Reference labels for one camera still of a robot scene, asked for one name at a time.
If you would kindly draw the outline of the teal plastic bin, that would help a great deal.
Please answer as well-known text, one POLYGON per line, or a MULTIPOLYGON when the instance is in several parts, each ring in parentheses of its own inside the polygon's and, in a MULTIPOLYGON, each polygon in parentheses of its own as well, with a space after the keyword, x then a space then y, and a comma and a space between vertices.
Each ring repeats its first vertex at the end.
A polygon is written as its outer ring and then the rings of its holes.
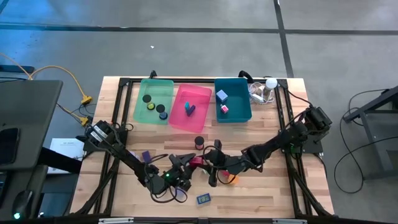
POLYGON ((219 123, 245 123, 252 118, 248 82, 245 78, 218 78, 214 81, 215 93, 223 90, 228 99, 220 102, 215 97, 216 119, 219 123), (228 107, 226 114, 221 112, 221 105, 228 107))

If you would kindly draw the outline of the black hourglass blue sand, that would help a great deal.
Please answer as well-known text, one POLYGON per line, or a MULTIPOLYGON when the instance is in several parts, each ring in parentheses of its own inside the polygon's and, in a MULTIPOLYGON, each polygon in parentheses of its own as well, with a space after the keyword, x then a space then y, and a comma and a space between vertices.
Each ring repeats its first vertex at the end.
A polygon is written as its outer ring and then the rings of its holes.
POLYGON ((161 120, 166 120, 168 118, 168 114, 165 111, 165 106, 162 104, 159 104, 156 106, 156 111, 159 113, 159 118, 161 120))

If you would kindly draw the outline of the green translucent plastic bin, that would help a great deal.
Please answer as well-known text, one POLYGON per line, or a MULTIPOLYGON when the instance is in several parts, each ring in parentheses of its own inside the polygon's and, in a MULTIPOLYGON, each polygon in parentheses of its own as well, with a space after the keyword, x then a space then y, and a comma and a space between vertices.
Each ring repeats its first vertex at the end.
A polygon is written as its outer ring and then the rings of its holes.
POLYGON ((174 96, 174 82, 172 80, 143 79, 139 87, 139 94, 134 108, 133 119, 139 123, 163 124, 168 123, 172 99, 174 96), (154 110, 148 110, 142 97, 150 95, 155 103, 154 110), (168 114, 166 120, 159 118, 156 106, 162 104, 168 114))

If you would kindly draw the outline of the dark grey desk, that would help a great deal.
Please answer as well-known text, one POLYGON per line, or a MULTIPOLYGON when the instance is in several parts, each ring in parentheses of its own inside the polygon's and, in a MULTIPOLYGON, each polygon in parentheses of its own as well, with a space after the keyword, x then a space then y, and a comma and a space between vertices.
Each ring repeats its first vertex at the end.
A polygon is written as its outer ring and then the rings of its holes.
POLYGON ((0 171, 0 222, 15 221, 12 218, 12 204, 16 195, 23 190, 33 191, 33 197, 30 216, 21 220, 37 218, 48 168, 46 165, 37 165, 27 170, 0 171))
POLYGON ((59 80, 0 83, 0 130, 20 131, 15 161, 0 165, 0 170, 35 167, 62 86, 59 80))

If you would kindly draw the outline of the pink translucent plastic bin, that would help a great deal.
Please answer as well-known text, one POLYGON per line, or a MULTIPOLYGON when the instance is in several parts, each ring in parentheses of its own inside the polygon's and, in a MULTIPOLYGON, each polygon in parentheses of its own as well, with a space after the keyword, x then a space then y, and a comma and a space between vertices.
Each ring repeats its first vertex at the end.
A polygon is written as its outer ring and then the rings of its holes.
POLYGON ((212 90, 198 85, 180 84, 174 105, 169 116, 169 125, 173 128, 200 133, 203 130, 212 90), (185 112, 185 103, 195 105, 196 109, 191 116, 185 112))

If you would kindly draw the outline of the black metal cart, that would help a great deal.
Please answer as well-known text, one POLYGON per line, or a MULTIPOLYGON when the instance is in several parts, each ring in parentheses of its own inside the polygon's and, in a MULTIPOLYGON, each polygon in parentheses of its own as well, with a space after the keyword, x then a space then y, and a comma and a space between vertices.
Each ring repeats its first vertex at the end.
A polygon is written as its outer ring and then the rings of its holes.
POLYGON ((360 119, 374 150, 380 169, 364 176, 365 180, 398 177, 398 165, 391 154, 398 153, 398 85, 382 90, 381 94, 369 103, 357 108, 349 108, 343 117, 346 123, 360 119))

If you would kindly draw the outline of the white light bulb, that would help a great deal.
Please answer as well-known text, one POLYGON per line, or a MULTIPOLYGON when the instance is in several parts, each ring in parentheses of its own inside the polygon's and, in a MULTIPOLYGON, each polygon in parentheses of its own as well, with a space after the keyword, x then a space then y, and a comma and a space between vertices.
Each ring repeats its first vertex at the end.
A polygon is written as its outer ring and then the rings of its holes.
POLYGON ((268 91, 271 91, 271 90, 273 90, 275 87, 277 87, 278 86, 278 81, 277 81, 277 79, 276 78, 271 78, 271 77, 269 77, 267 80, 266 80, 266 83, 265 83, 265 89, 266 90, 268 90, 268 91))

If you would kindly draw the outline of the blue rectangular tile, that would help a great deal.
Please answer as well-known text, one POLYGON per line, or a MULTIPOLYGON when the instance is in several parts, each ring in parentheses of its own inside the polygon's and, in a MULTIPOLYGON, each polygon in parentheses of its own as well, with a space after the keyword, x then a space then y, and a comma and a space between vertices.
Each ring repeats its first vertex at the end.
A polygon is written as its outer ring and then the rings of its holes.
POLYGON ((197 204, 202 205, 204 203, 210 203, 211 202, 211 195, 209 193, 202 194, 196 197, 197 204))

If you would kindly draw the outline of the black computer mouse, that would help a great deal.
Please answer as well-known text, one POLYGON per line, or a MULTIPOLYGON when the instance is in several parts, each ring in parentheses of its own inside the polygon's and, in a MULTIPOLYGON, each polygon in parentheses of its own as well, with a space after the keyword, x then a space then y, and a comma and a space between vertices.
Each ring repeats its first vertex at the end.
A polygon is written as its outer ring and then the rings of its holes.
POLYGON ((31 212, 33 191, 23 190, 19 192, 12 204, 12 218, 21 220, 28 218, 31 212))

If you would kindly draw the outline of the black smartphone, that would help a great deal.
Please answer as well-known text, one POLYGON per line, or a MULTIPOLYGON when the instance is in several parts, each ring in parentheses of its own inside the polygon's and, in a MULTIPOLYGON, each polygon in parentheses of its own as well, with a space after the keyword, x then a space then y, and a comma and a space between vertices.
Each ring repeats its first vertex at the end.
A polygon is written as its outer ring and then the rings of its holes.
POLYGON ((0 131, 0 165, 12 164, 15 161, 19 138, 19 128, 0 131))

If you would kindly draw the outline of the white paper booklet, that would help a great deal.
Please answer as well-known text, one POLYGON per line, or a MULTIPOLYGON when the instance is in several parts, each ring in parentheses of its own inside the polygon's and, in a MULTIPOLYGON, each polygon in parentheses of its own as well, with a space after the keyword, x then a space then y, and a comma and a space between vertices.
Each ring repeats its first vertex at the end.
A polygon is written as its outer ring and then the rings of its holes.
POLYGON ((76 138, 53 138, 50 144, 50 150, 72 159, 82 161, 83 156, 85 155, 83 146, 84 143, 76 138))

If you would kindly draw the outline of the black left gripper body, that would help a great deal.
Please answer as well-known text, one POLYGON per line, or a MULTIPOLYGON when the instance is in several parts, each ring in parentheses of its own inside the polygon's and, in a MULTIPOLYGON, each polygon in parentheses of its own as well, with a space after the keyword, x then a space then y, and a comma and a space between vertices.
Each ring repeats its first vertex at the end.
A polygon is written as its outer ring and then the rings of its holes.
POLYGON ((169 184, 172 187, 181 187, 182 186, 182 173, 186 165, 172 165, 172 168, 169 170, 169 184))

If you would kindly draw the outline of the black bar beside desk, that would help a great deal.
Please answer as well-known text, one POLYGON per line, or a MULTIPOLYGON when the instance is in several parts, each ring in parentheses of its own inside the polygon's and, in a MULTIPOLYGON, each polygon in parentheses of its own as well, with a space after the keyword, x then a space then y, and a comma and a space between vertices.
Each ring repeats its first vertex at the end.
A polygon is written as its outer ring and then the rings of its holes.
POLYGON ((79 174, 82 162, 42 147, 37 164, 64 170, 72 174, 79 174))

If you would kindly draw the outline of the dark grey lower desk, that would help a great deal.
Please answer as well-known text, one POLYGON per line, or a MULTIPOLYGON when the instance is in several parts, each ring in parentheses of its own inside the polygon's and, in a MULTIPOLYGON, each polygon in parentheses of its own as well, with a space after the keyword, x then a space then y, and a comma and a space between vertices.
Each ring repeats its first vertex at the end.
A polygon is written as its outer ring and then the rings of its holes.
POLYGON ((48 168, 46 165, 37 165, 27 170, 0 171, 0 222, 15 221, 12 218, 12 204, 16 195, 23 190, 33 191, 33 197, 30 216, 21 220, 37 218, 48 168))

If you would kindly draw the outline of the silver aluminium bracket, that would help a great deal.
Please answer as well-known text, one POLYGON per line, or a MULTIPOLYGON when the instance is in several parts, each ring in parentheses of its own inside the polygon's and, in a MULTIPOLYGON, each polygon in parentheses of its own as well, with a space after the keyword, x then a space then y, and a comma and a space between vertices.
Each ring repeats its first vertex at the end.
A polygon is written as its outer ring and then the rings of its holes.
POLYGON ((301 219, 278 218, 273 219, 272 224, 308 224, 308 222, 301 219))
POLYGON ((98 224, 133 224, 133 217, 100 218, 98 224))

